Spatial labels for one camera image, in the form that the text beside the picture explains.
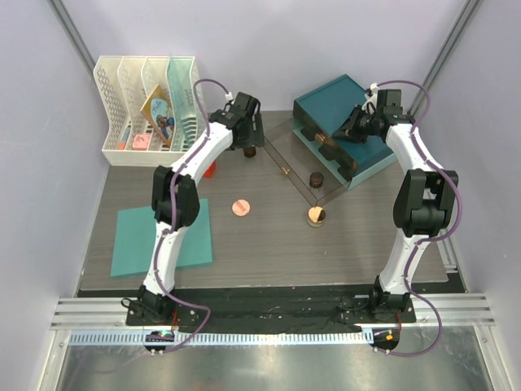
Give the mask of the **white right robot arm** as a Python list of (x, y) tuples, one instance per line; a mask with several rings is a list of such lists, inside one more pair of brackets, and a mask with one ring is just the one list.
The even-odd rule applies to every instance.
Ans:
[(398, 107), (357, 105), (333, 137), (365, 142), (379, 136), (395, 154), (404, 178), (392, 210), (396, 239), (375, 279), (366, 308), (384, 322), (407, 310), (411, 283), (428, 245), (452, 219), (458, 175), (443, 169), (428, 152), (418, 126)]

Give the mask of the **clear smoked drawer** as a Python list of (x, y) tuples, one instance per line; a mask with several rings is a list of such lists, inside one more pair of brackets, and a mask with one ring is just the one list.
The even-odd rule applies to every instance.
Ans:
[[(262, 120), (266, 152), (309, 204), (324, 205), (348, 191), (351, 183), (338, 175), (336, 162), (327, 161), (318, 146), (297, 134), (300, 127), (290, 111), (266, 111)], [(309, 186), (312, 172), (323, 174), (321, 188)]]
[(326, 132), (327, 117), (323, 108), (305, 103), (303, 99), (295, 99), (292, 113), (294, 124), (300, 127), (297, 134), (318, 146), (318, 152), (327, 161), (335, 161), (344, 177), (353, 177), (358, 163)]

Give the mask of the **dark amber round jar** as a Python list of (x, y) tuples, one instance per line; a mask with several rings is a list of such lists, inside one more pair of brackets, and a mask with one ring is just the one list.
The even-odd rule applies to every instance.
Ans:
[(309, 186), (313, 189), (318, 189), (323, 186), (324, 176), (320, 172), (312, 172), (309, 175)]

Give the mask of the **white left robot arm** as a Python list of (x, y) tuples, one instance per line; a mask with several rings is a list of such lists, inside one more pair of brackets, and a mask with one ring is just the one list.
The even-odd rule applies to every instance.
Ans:
[(129, 304), (127, 323), (166, 324), (173, 315), (175, 270), (188, 228), (199, 215), (198, 184), (211, 163), (226, 150), (264, 145), (260, 110), (218, 110), (207, 130), (178, 160), (155, 169), (151, 207), (155, 244), (138, 298)]

